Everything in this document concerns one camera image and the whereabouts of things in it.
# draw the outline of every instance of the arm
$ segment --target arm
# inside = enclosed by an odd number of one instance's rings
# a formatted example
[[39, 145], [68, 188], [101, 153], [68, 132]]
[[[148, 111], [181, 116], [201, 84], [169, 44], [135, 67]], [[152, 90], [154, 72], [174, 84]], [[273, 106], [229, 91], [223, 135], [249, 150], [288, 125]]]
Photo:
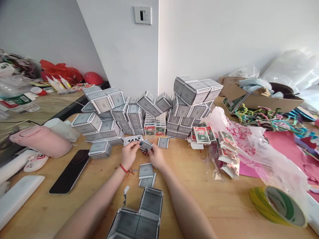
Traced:
[[161, 149], [153, 144], [153, 151], [148, 151], [148, 153], [145, 152], [144, 154], [150, 156], [153, 166], [158, 168], [165, 178], [172, 198], [174, 211], [184, 237], [187, 239], [217, 239], [203, 211], [166, 164]]
[[[122, 149], [122, 166], [128, 170], [139, 149], [139, 141], [129, 143]], [[54, 239], [90, 238], [100, 224], [118, 187], [123, 181], [125, 171], [119, 166], [109, 179], [69, 218]]]

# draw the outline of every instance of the cable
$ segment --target cable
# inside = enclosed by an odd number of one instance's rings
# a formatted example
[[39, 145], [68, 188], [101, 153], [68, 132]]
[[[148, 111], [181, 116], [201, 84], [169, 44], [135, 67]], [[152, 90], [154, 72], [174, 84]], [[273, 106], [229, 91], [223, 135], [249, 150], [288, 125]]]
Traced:
[[24, 121], [17, 121], [17, 122], [0, 122], [0, 123], [21, 123], [21, 122], [28, 122], [28, 123], [34, 123], [37, 125], [41, 125], [41, 124], [38, 124], [38, 123], [31, 121], [31, 120], [24, 120]]

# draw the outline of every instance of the white power bank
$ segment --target white power bank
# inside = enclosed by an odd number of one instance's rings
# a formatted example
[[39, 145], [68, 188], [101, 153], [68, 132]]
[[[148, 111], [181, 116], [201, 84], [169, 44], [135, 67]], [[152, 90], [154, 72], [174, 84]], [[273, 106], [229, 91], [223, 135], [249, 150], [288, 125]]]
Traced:
[[43, 182], [44, 178], [41, 175], [24, 176], [0, 198], [0, 231], [19, 211], [22, 205]]

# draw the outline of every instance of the pink thermos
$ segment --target pink thermos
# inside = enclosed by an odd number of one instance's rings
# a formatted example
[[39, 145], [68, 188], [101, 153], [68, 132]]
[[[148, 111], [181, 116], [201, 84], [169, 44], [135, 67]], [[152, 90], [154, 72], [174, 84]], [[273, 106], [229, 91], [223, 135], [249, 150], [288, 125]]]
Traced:
[[39, 151], [52, 158], [67, 154], [72, 144], [45, 126], [35, 125], [10, 136], [10, 140], [21, 146]]

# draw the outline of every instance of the hand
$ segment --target hand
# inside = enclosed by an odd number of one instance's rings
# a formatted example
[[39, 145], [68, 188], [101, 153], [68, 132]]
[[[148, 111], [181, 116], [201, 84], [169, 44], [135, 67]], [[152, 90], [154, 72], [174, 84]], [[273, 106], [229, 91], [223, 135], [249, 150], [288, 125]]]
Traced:
[[125, 170], [129, 170], [136, 157], [136, 152], [140, 148], [140, 141], [134, 141], [122, 148], [122, 166]]
[[156, 144], [153, 144], [152, 150], [149, 150], [147, 152], [145, 151], [144, 155], [149, 155], [152, 165], [159, 170], [163, 169], [167, 165], [162, 150], [157, 147]]

